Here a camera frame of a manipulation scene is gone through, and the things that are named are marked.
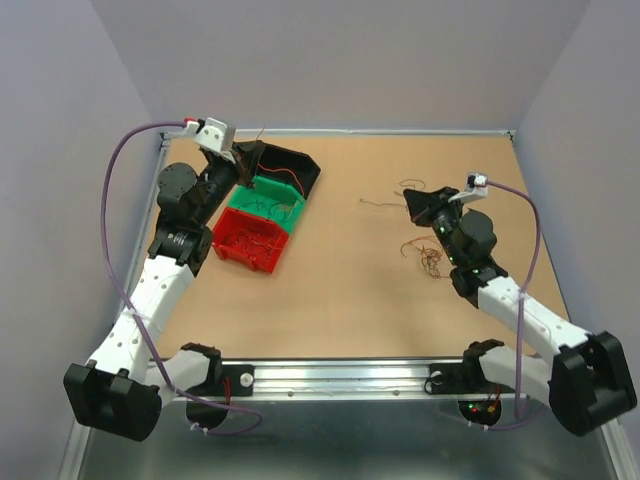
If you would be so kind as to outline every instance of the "green plastic bin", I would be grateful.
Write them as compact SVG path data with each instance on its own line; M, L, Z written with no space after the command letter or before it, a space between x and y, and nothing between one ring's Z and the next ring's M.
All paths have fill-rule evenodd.
M304 209L304 197L292 186L265 177L253 179L254 188L238 187L229 207L266 218L291 234Z

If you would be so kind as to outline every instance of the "tabletop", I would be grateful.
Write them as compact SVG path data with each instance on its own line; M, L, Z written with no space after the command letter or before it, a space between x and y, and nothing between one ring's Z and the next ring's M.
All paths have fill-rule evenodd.
M508 138L262 140L307 153L322 168L289 244L271 275L220 260L212 250L169 319L158 345L162 355L188 342L236 358L459 356L469 343L489 338L514 346L513 332L456 294L446 258L438 264L442 278L433 278L419 249L401 254L404 243L431 231L411 223L397 193L405 187L461 189L470 171L524 190ZM206 164L183 140L173 141L168 162L197 171ZM493 189L473 208L493 220L495 260L523 281L535 241L529 205ZM529 292L566 318L544 247Z

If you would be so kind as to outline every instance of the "red box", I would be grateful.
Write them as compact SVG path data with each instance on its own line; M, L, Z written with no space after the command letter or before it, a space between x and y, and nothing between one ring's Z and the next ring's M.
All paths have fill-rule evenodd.
M234 208L225 208L213 227L213 249L223 260L272 273L289 235L277 223Z

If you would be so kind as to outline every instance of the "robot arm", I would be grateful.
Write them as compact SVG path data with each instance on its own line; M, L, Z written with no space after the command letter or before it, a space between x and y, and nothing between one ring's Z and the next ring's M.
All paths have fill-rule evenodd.
M520 286L491 257L497 238L485 214L463 204L487 196L487 177L470 174L463 192L405 190L411 220L431 227L449 260L457 293L474 307L518 329ZM523 338L539 357L522 359L522 391L550 407L571 433L587 432L633 409L637 397L622 345L613 335L594 335L564 321L524 294ZM497 340L474 342L464 352L457 378L474 390L486 382L515 386L516 352Z
M208 118L187 119L181 132L167 135L192 138L207 166L197 174L191 166L176 163L158 177L155 236L131 295L154 342L207 258L212 241L207 222L236 184L251 186L257 161L233 149L234 134L235 127ZM72 364L63 383L80 424L142 441L175 392L157 367L148 368L150 351L133 313L125 307L100 347L84 365ZM220 352L188 344L164 366L181 390L215 384L221 375Z

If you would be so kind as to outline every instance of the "gray wall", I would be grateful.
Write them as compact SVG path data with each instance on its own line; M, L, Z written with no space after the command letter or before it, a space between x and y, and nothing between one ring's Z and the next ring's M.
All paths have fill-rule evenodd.
M588 0L92 0L158 118L515 128Z
M625 346L640 388L640 3L594 0L516 136L572 319ZM640 458L640 411L623 418Z
M109 329L102 175L149 116L89 2L3 3L0 15L0 478L57 478L72 423L62 377ZM148 197L149 137L121 159L110 204L124 275Z

